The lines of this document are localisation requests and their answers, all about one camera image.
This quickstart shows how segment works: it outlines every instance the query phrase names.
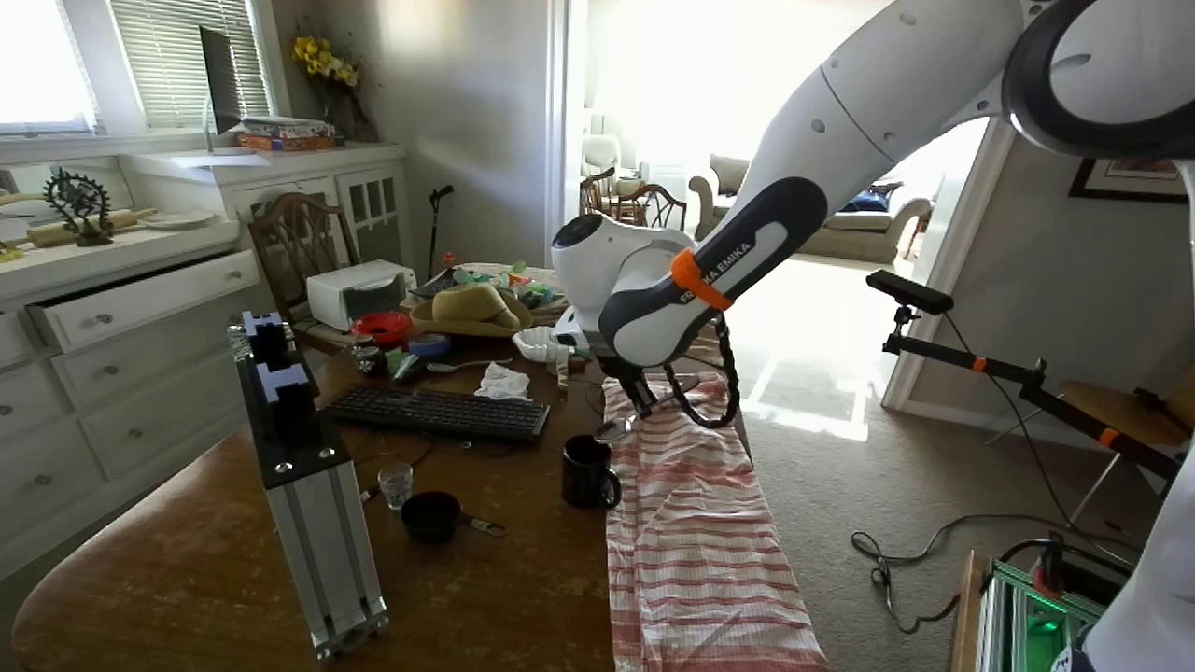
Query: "wall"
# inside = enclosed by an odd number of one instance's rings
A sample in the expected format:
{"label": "wall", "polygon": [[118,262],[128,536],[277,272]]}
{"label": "wall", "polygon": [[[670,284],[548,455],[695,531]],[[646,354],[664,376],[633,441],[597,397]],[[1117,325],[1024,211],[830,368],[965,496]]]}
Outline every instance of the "wall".
{"label": "wall", "polygon": [[[1010,146],[959,270],[953,316],[982,354],[1024,368],[1046,359],[1048,380],[1163,390],[1195,363],[1187,211],[1069,200],[1074,171],[1074,157]],[[982,376],[934,363],[906,412],[1009,420]]]}
{"label": "wall", "polygon": [[565,153],[551,136],[558,0],[367,0],[362,27],[374,124],[410,157],[419,257],[426,200],[450,182],[439,256],[542,265],[558,200],[551,153]]}

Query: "red striped cloth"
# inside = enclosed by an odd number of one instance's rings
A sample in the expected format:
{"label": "red striped cloth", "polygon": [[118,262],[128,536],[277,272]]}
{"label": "red striped cloth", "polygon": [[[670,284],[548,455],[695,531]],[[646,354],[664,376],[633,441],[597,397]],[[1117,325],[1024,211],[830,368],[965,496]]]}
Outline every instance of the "red striped cloth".
{"label": "red striped cloth", "polygon": [[[604,424],[629,405],[604,380]],[[736,430],[674,406],[611,443],[622,499],[604,514],[611,656],[641,669],[826,669],[773,513]]]}

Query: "table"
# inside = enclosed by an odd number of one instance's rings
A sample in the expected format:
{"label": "table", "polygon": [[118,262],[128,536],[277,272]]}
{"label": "table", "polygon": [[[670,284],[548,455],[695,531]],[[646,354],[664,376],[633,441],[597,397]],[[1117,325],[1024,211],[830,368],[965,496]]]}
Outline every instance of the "table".
{"label": "table", "polygon": [[[542,368],[512,368],[530,374],[532,400],[551,400],[532,448],[344,430],[362,484],[390,461],[430,451],[419,488],[449,488],[505,531],[465,526],[449,544],[415,544],[374,496],[367,522],[390,625],[337,669],[611,669],[604,518],[558,499],[555,451],[566,435],[597,427],[600,384],[590,371],[555,394]],[[478,376],[463,371],[426,384],[473,390]],[[362,376],[333,359],[317,380],[333,400]],[[14,618],[12,643],[33,672],[317,669],[248,435],[197,455],[53,569]]]}

